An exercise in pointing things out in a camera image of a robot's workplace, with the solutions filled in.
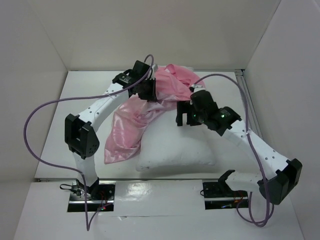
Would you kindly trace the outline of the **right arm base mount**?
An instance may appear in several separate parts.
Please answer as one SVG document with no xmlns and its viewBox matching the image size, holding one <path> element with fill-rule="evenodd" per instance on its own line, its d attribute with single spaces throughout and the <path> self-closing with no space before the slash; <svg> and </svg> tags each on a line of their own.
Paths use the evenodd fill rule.
<svg viewBox="0 0 320 240">
<path fill-rule="evenodd" d="M 243 190 L 233 191 L 218 181 L 204 181 L 199 194 L 204 198 L 206 210 L 248 208 L 248 193 Z"/>
</svg>

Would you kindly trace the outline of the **white pillow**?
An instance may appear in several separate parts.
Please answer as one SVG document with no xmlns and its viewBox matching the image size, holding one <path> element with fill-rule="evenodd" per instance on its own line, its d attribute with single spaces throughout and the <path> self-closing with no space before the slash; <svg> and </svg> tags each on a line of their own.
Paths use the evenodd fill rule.
<svg viewBox="0 0 320 240">
<path fill-rule="evenodd" d="M 198 79 L 193 70 L 183 66 L 169 64 L 158 68 L 158 102 L 140 100 L 136 112 L 137 119 L 147 123 L 141 137 L 137 171 L 216 163 L 205 128 L 176 123 L 177 101 L 190 98 L 189 87 Z"/>
</svg>

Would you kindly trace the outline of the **pink satin pillowcase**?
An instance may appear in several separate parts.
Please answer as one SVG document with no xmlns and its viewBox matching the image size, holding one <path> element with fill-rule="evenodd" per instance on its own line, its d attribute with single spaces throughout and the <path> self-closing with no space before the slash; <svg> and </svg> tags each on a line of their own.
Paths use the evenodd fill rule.
<svg viewBox="0 0 320 240">
<path fill-rule="evenodd" d="M 126 161 L 138 153 L 148 125 L 165 112 L 174 110 L 177 101 L 190 99 L 190 87 L 200 77 L 176 64 L 160 66 L 155 72 L 157 101 L 130 97 L 114 113 L 112 128 L 104 147 L 106 165 Z"/>
</svg>

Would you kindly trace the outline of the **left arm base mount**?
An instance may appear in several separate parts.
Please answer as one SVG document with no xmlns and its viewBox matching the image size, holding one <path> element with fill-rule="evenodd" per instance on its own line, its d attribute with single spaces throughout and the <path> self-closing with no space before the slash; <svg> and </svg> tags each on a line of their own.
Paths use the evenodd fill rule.
<svg viewBox="0 0 320 240">
<path fill-rule="evenodd" d="M 85 212 L 85 193 L 75 182 L 72 184 L 61 184 L 59 188 L 70 193 L 68 200 L 68 213 Z M 115 200 L 116 183 L 102 181 L 96 190 L 87 194 L 87 211 L 113 212 Z"/>
</svg>

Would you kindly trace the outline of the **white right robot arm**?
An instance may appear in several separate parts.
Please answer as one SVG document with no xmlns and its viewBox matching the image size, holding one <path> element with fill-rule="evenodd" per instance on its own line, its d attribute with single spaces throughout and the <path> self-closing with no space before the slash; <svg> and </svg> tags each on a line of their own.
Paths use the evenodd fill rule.
<svg viewBox="0 0 320 240">
<path fill-rule="evenodd" d="M 227 170 L 218 179 L 218 190 L 223 196 L 230 196 L 234 191 L 260 192 L 271 204 L 279 205 L 298 184 L 302 163 L 275 151 L 232 108 L 219 108 L 207 90 L 194 91 L 190 100 L 178 101 L 176 107 L 179 127 L 186 114 L 187 125 L 205 125 L 257 163 L 259 174 Z"/>
</svg>

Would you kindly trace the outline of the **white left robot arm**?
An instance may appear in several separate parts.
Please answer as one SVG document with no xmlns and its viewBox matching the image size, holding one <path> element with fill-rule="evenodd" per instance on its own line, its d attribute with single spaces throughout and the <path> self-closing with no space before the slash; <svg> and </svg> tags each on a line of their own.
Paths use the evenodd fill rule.
<svg viewBox="0 0 320 240">
<path fill-rule="evenodd" d="M 64 141 L 73 153 L 76 168 L 80 171 L 76 184 L 81 194 L 88 200 L 99 193 L 99 178 L 95 168 L 94 155 L 100 141 L 97 131 L 105 119 L 131 97 L 155 102 L 156 64 L 148 65 L 136 61 L 132 69 L 114 77 L 102 97 L 78 115 L 69 114 L 64 122 Z"/>
</svg>

